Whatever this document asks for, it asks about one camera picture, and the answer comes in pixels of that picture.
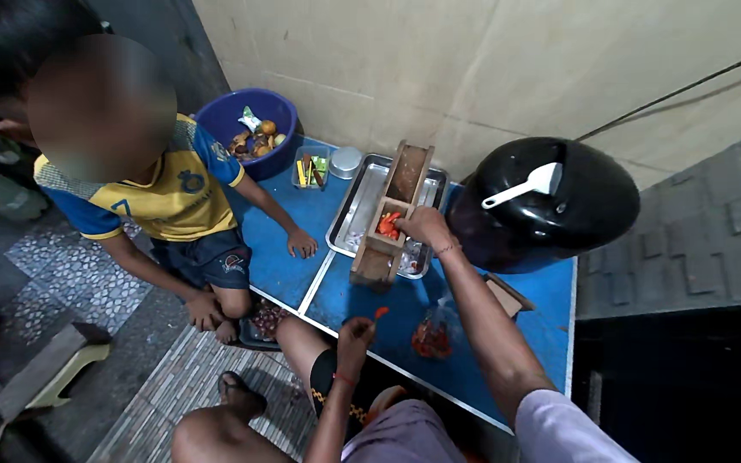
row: boy's foot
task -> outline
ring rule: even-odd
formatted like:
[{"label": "boy's foot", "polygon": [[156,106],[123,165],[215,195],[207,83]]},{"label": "boy's foot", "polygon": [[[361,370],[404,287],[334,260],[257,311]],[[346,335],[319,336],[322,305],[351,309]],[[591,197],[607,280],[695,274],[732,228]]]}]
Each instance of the boy's foot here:
[{"label": "boy's foot", "polygon": [[216,336],[217,341],[230,346],[239,340],[239,331],[232,321],[225,320],[217,327]]},{"label": "boy's foot", "polygon": [[236,373],[222,373],[217,388],[221,405],[231,405],[245,423],[261,416],[268,408],[268,400],[264,395],[253,392]]}]

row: mosaic floor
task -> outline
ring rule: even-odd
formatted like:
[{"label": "mosaic floor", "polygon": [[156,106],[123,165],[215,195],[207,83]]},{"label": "mosaic floor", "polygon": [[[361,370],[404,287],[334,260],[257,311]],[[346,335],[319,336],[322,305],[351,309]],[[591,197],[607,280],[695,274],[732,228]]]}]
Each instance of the mosaic floor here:
[{"label": "mosaic floor", "polygon": [[[125,223],[129,237],[139,227]],[[63,311],[116,334],[151,289],[124,270],[95,241],[67,221],[39,224],[5,252],[31,278],[5,306],[5,323],[27,344],[35,342]]]},{"label": "mosaic floor", "polygon": [[217,378],[226,370],[239,373],[268,399],[268,411],[250,426],[301,461],[316,416],[283,354],[222,346],[213,333],[188,326],[88,463],[170,461],[175,424],[193,409],[219,403]]}]

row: blue plastic basin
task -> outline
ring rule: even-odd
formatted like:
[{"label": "blue plastic basin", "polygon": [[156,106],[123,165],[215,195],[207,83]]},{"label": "blue plastic basin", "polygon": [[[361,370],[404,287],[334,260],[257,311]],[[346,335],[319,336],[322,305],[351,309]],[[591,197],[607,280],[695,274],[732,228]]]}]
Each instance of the blue plastic basin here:
[{"label": "blue plastic basin", "polygon": [[245,88],[222,95],[206,104],[196,113],[196,122],[227,148],[232,138],[246,129],[239,122],[245,106],[253,115],[276,124],[277,133],[286,135],[285,141],[270,153],[243,162],[244,171],[254,180],[265,180],[287,169],[293,163],[291,138],[296,130],[296,107],[275,91],[263,88]]}]

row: hand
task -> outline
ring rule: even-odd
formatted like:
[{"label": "hand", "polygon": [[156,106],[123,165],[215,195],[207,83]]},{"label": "hand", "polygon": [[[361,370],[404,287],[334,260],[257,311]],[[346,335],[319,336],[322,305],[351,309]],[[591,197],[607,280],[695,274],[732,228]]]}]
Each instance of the hand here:
[{"label": "hand", "polygon": [[448,229],[445,217],[435,207],[419,206],[413,211],[411,218],[399,218],[394,226],[434,250],[458,244],[456,237]]},{"label": "hand", "polygon": [[30,131],[30,126],[26,123],[9,119],[0,120],[0,135],[29,147],[37,147],[36,141],[33,139],[33,133]]},{"label": "hand", "polygon": [[188,307],[190,325],[199,331],[215,331],[225,321],[213,291],[196,291],[184,304]]},{"label": "hand", "polygon": [[358,316],[345,323],[336,346],[336,373],[354,384],[359,382],[359,372],[375,333],[376,324],[369,318]]},{"label": "hand", "polygon": [[303,259],[307,259],[316,254],[319,245],[316,244],[316,240],[311,238],[306,231],[297,227],[294,231],[287,234],[287,252],[291,256],[296,257],[293,248],[296,248],[302,254]]}]

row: white rice paddle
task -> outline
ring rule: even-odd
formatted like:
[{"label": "white rice paddle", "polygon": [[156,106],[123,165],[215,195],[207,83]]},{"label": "white rice paddle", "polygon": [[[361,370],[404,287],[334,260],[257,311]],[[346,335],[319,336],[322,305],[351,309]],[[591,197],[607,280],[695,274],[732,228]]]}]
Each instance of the white rice paddle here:
[{"label": "white rice paddle", "polygon": [[562,164],[551,162],[533,169],[528,175],[528,180],[523,184],[501,191],[482,201],[483,209],[496,207],[506,201],[510,201],[519,195],[524,195],[529,191],[538,191],[544,195],[553,195],[557,192],[559,181],[562,178]]}]

